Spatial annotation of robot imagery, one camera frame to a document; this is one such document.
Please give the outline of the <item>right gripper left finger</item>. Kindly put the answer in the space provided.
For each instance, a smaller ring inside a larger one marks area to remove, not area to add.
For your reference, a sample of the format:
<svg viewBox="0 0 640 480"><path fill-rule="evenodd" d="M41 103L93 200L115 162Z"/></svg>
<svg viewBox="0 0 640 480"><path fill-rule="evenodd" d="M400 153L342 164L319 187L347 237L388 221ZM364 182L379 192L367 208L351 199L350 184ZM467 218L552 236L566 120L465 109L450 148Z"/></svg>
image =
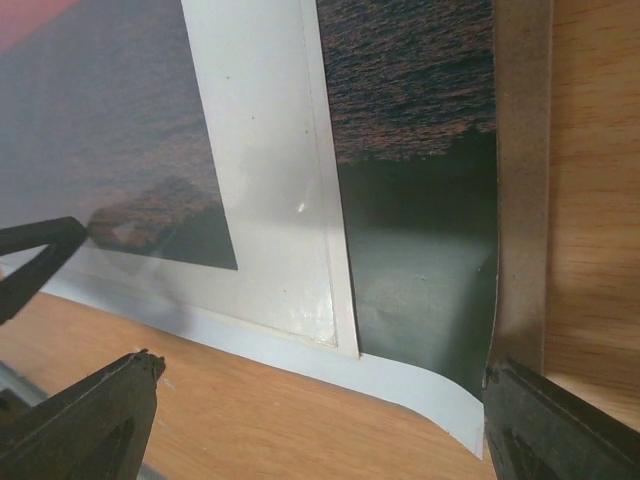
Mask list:
<svg viewBox="0 0 640 480"><path fill-rule="evenodd" d="M4 479L159 479L145 464L165 361L143 349L53 396L1 366Z"/></svg>

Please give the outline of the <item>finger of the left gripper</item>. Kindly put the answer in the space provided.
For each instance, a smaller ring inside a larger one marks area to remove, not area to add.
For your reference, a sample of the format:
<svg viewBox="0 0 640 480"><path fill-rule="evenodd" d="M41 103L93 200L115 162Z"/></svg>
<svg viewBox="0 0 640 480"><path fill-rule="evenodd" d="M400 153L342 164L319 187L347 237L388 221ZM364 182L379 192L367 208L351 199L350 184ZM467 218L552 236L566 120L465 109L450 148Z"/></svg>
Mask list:
<svg viewBox="0 0 640 480"><path fill-rule="evenodd" d="M73 217L23 224L1 230L1 255L43 246L35 257L1 280L1 324L18 312L74 255L87 229Z"/></svg>

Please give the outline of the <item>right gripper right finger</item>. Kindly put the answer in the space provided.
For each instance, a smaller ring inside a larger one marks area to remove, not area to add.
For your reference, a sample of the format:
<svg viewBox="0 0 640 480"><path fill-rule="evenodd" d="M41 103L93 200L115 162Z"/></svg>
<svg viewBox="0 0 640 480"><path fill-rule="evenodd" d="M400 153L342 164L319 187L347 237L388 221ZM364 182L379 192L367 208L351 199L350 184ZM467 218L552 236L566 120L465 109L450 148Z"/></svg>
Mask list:
<svg viewBox="0 0 640 480"><path fill-rule="evenodd" d="M637 479L639 432L505 357L482 390L499 479Z"/></svg>

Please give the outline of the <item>white mat board with glass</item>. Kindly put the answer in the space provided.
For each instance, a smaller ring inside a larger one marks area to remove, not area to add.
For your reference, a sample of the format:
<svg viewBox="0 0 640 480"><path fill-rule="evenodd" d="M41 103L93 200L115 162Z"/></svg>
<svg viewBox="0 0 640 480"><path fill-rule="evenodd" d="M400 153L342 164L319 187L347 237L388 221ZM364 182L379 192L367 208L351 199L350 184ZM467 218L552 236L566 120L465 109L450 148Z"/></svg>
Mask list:
<svg viewBox="0 0 640 480"><path fill-rule="evenodd" d="M208 345L359 354L312 1L5 1L1 222L47 291Z"/></svg>

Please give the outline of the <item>red sunset photo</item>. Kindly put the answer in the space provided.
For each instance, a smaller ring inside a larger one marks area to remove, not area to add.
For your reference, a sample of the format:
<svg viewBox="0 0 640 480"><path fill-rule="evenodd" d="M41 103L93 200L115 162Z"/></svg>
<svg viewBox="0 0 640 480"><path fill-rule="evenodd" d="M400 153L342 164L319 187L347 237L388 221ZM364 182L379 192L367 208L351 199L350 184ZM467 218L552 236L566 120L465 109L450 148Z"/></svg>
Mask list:
<svg viewBox="0 0 640 480"><path fill-rule="evenodd" d="M473 453L494 324L487 1L312 1L359 354L208 345L411 409Z"/></svg>

